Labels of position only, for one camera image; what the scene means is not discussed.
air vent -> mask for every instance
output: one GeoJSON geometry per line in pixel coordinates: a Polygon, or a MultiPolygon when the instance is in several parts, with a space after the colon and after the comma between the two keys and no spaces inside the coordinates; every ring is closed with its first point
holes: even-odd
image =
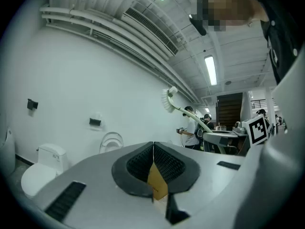
{"type": "MultiPolygon", "coordinates": [[[[172,56],[175,56],[177,54],[178,49],[174,45],[174,43],[168,38],[167,35],[165,35],[153,22],[151,22],[143,14],[141,14],[140,12],[138,12],[133,8],[129,8],[124,14],[128,15],[129,17],[137,21],[140,25],[142,25],[150,33],[152,33],[159,41],[161,41],[167,47],[167,49],[171,52],[172,56]]],[[[138,29],[139,25],[131,24],[130,21],[126,21],[126,22],[132,25],[133,27],[135,27],[136,29],[138,29]]]]}
{"type": "Polygon", "coordinates": [[[85,187],[85,184],[73,181],[46,209],[46,214],[58,221],[62,221],[85,187]]]}

